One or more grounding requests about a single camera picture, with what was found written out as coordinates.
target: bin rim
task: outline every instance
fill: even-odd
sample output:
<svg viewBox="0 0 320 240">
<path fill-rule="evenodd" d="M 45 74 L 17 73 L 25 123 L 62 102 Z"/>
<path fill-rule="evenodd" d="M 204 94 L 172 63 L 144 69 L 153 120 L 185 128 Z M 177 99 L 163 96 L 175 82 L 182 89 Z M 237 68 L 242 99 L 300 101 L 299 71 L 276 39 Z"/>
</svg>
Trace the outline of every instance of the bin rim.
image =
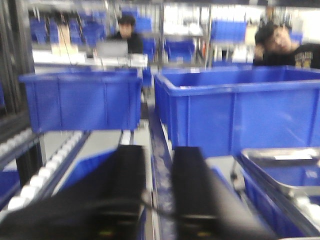
<svg viewBox="0 0 320 240">
<path fill-rule="evenodd" d="M 19 81 L 22 83 L 40 83 L 40 82 L 59 82 L 59 83 L 72 83 L 72 82 L 87 82 L 87 83 L 138 83 L 142 81 L 142 78 L 137 76 L 125 75 L 121 73 L 120 75 L 115 76 L 85 76 L 81 77 L 80 75 L 70 75 L 63 74 L 56 75 L 28 75 L 20 76 Z"/>
<path fill-rule="evenodd" d="M 176 72 L 177 74 L 201 73 L 201 72 L 226 72 L 226 71 L 251 71 L 252 69 L 263 70 L 271 69 L 267 66 L 262 67 L 219 67 L 219 69 L 209 69 L 206 71 L 192 72 L 189 70 Z M 277 70 L 296 70 L 292 66 L 277 66 L 272 69 Z M 160 82 L 164 90 L 173 97 L 187 97 L 207 94 L 222 94 L 222 93 L 248 93 L 248 92 L 269 92 L 281 90 L 297 90 L 297 89 L 320 89 L 320 70 L 318 69 L 298 69 L 299 72 L 313 72 L 319 74 L 319 79 L 313 80 L 292 80 L 278 82 L 259 82 L 259 83 L 230 83 L 219 85 L 201 85 L 201 86 L 175 86 L 163 74 L 155 75 L 155 79 Z"/>
</svg>

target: black cable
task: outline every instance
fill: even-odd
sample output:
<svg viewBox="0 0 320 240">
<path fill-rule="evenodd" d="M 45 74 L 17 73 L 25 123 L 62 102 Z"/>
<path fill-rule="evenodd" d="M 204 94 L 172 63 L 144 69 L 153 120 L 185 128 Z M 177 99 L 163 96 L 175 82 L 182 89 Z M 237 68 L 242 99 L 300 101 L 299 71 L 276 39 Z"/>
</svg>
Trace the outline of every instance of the black cable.
<svg viewBox="0 0 320 240">
<path fill-rule="evenodd" d="M 61 28 L 60 24 L 58 24 L 57 26 L 58 26 L 58 28 L 59 28 L 59 30 L 60 30 L 60 32 L 61 32 L 61 36 L 62 36 L 62 38 L 63 38 L 63 43 L 64 43 L 64 46 L 65 46 L 65 49 L 66 49 L 66 53 L 67 53 L 68 58 L 69 58 L 70 65 L 71 65 L 72 67 L 77 66 L 77 65 L 78 65 L 77 63 L 76 63 L 76 64 L 72 64 L 72 62 L 71 62 L 69 50 L 68 50 L 68 47 L 67 47 L 67 44 L 66 44 L 65 35 L 64 35 L 63 31 L 62 31 L 62 28 Z"/>
</svg>

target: black device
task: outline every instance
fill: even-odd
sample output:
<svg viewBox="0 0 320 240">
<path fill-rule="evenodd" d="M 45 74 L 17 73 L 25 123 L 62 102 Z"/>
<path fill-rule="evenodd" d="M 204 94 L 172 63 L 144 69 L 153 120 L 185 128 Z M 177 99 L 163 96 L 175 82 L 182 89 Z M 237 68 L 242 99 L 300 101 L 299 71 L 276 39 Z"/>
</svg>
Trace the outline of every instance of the black device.
<svg viewBox="0 0 320 240">
<path fill-rule="evenodd" d="M 199 148 L 177 147 L 172 166 L 178 240 L 275 240 L 206 164 Z"/>
<path fill-rule="evenodd" d="M 2 240 L 133 240 L 146 185 L 141 146 L 126 145 L 56 195 L 9 213 Z"/>
</svg>

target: metal frame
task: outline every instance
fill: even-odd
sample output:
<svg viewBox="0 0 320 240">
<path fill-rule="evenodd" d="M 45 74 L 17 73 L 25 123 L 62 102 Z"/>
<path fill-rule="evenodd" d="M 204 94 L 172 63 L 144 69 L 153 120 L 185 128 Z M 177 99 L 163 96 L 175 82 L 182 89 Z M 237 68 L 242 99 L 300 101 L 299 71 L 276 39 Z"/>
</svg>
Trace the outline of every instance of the metal frame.
<svg viewBox="0 0 320 240">
<path fill-rule="evenodd" d="M 71 163 L 74 161 L 74 159 L 77 156 L 77 154 L 79 153 L 79 151 L 84 146 L 84 144 L 87 141 L 90 134 L 91 134 L 90 132 L 85 132 L 82 135 L 81 139 L 77 142 L 77 144 L 74 146 L 74 148 L 71 150 L 71 152 L 65 157 L 65 159 L 63 160 L 61 165 L 53 173 L 53 175 L 50 177 L 48 182 L 37 193 L 35 198 L 32 200 L 33 202 L 37 201 L 37 200 L 48 198 L 53 194 L 59 181 L 61 180 L 63 175 L 66 173 L 67 169 L 70 167 Z"/>
</svg>

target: laptop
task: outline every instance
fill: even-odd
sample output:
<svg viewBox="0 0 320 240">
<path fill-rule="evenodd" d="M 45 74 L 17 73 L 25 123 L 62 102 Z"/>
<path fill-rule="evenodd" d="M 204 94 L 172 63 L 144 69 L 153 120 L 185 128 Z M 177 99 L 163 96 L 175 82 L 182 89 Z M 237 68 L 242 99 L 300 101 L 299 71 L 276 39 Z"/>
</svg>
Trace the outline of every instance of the laptop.
<svg viewBox="0 0 320 240">
<path fill-rule="evenodd" d="M 128 56 L 127 40 L 107 40 L 96 43 L 96 55 L 100 58 L 123 58 Z"/>
</svg>

